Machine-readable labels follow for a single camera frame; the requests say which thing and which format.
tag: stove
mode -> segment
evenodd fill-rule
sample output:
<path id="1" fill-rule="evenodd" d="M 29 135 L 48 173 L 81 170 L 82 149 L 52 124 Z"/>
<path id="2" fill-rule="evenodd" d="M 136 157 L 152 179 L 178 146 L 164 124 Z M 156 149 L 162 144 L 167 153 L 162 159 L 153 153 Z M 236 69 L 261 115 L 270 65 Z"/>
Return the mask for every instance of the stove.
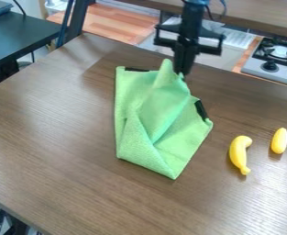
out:
<path id="1" fill-rule="evenodd" d="M 241 72 L 287 84 L 287 41 L 264 38 Z"/>

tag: yellow toy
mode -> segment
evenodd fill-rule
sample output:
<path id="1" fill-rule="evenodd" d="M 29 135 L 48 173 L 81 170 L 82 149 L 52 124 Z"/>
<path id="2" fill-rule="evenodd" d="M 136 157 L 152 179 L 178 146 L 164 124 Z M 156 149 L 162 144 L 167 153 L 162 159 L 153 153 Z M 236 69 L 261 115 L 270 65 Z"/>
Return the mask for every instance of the yellow toy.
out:
<path id="1" fill-rule="evenodd" d="M 278 129 L 271 140 L 271 149 L 282 154 L 287 149 L 287 129 Z"/>
<path id="2" fill-rule="evenodd" d="M 238 136 L 232 140 L 229 148 L 230 160 L 241 173 L 247 175 L 250 169 L 247 167 L 247 151 L 246 148 L 252 144 L 252 139 L 248 136 Z"/>

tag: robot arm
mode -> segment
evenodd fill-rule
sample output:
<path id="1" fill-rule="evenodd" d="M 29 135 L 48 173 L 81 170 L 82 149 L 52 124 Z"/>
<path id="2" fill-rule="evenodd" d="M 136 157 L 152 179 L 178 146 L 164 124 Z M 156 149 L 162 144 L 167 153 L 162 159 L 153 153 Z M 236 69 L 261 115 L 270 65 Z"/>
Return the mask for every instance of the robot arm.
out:
<path id="1" fill-rule="evenodd" d="M 200 53 L 221 55 L 224 35 L 202 28 L 204 9 L 209 5 L 209 0 L 184 0 L 182 23 L 174 26 L 156 26 L 155 45 L 169 47 L 174 51 L 174 71 L 187 75 L 192 69 L 195 56 Z M 178 33 L 177 41 L 163 39 L 160 30 Z M 199 44 L 199 37 L 218 39 L 217 47 Z"/>

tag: folded cloth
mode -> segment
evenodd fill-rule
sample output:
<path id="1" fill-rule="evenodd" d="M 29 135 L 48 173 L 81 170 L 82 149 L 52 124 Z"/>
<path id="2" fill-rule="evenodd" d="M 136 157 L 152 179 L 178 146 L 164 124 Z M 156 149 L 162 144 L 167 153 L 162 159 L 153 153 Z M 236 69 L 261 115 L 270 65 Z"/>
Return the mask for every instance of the folded cloth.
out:
<path id="1" fill-rule="evenodd" d="M 116 68 L 118 158 L 176 179 L 213 127 L 201 101 L 164 60 L 159 71 Z"/>

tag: cable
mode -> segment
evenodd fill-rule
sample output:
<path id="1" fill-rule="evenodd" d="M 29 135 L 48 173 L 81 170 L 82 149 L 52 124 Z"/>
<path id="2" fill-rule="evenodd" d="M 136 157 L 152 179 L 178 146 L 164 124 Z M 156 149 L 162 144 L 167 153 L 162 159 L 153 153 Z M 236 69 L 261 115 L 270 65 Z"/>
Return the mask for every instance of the cable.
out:
<path id="1" fill-rule="evenodd" d="M 226 8 L 226 2 L 225 0 L 219 0 L 220 3 L 224 6 L 224 11 L 223 13 L 220 15 L 220 17 L 218 18 L 218 20 L 222 19 L 225 15 L 226 15 L 226 11 L 227 11 L 227 8 Z M 207 10 L 207 14 L 209 16 L 209 18 L 213 21 L 216 21 L 214 18 L 213 18 L 213 15 L 212 15 L 212 12 L 211 12 L 211 9 L 209 8 L 208 5 L 205 6 L 206 10 Z"/>
<path id="2" fill-rule="evenodd" d="M 25 10 L 22 8 L 22 6 L 19 4 L 19 2 L 17 0 L 13 0 L 14 3 L 17 5 L 17 7 L 19 7 L 20 11 L 22 12 L 23 16 L 26 16 L 26 12 Z"/>
<path id="3" fill-rule="evenodd" d="M 27 16 L 27 13 L 25 12 L 25 10 L 22 8 L 21 4 L 19 4 L 19 2 L 17 0 L 13 0 L 14 3 L 17 5 L 17 7 L 20 9 L 20 11 L 22 12 L 23 16 Z M 32 62 L 35 62 L 35 57 L 34 57 L 34 52 L 31 52 L 31 58 L 32 58 Z"/>

